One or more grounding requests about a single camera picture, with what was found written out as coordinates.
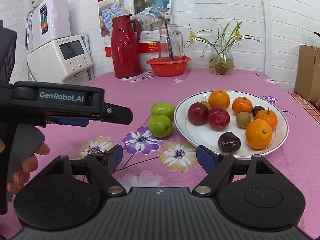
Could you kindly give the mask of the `person's left hand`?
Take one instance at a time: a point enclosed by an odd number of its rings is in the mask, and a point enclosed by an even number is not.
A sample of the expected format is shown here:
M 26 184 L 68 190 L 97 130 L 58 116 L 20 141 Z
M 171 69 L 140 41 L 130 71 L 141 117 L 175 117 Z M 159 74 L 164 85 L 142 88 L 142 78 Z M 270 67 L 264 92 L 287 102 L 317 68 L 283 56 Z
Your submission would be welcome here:
M 13 195 L 18 194 L 18 192 L 24 187 L 24 185 L 29 181 L 31 172 L 34 172 L 38 168 L 38 160 L 35 154 L 47 155 L 50 149 L 47 144 L 42 143 L 39 148 L 30 157 L 26 158 L 22 163 L 22 169 L 15 172 L 12 181 L 7 184 L 7 190 Z

